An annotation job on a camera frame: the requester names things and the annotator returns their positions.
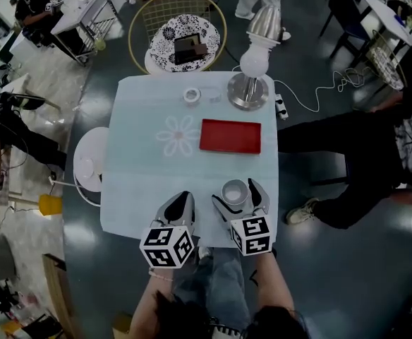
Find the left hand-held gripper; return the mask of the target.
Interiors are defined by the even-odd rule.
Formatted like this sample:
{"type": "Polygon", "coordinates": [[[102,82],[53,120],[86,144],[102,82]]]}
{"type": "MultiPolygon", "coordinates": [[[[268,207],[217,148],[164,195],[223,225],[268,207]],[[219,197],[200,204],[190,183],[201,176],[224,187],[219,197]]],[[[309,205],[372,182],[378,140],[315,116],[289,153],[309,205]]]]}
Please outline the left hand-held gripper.
{"type": "Polygon", "coordinates": [[[194,222],[195,200],[189,191],[176,194],[158,209],[139,244],[151,268],[181,268],[184,265],[195,248],[194,222]]]}

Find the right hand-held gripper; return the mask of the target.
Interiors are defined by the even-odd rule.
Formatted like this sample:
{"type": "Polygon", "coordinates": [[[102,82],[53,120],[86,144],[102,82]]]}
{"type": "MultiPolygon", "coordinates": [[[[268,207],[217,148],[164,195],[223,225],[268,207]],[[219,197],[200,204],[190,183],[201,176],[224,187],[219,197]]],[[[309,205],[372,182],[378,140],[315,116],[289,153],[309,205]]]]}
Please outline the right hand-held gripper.
{"type": "Polygon", "coordinates": [[[220,197],[212,195],[212,203],[224,222],[230,222],[231,238],[243,256],[265,254],[272,250],[269,222],[269,196],[254,179],[248,178],[253,213],[244,217],[242,209],[230,208],[220,197]]]}

